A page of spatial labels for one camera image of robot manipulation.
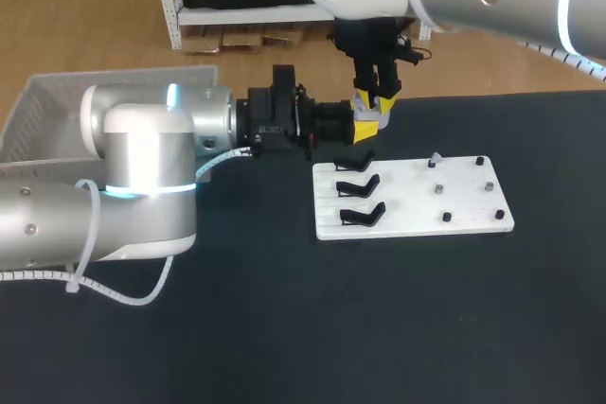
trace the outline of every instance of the black table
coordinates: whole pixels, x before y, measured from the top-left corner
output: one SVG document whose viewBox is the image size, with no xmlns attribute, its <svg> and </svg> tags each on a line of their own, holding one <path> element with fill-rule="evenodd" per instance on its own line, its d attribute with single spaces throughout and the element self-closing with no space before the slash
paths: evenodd
<svg viewBox="0 0 606 404">
<path fill-rule="evenodd" d="M 606 402 L 606 93 L 403 101 L 315 159 L 369 147 L 488 155 L 515 230 L 321 243 L 302 152 L 232 160 L 151 306 L 0 285 L 2 402 Z M 161 266 L 90 274 L 140 295 Z"/>
</svg>

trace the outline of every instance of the white board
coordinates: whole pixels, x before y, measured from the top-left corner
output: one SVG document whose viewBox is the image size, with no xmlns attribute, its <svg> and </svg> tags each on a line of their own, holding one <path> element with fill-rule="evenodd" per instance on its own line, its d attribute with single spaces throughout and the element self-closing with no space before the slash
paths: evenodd
<svg viewBox="0 0 606 404">
<path fill-rule="evenodd" d="M 510 232 L 513 216 L 490 158 L 444 158 L 429 168 L 428 159 L 375 161 L 365 172 L 337 171 L 333 163 L 313 167 L 315 229 L 320 240 L 424 237 Z M 339 197 L 337 182 L 366 185 L 374 174 L 381 182 L 368 199 Z M 487 191 L 487 183 L 493 190 Z M 441 184 L 443 191 L 436 193 Z M 374 227 L 343 225 L 342 209 L 370 213 L 384 202 L 386 212 Z M 499 220 L 496 213 L 503 210 Z M 450 222 L 444 213 L 452 214 Z"/>
</svg>

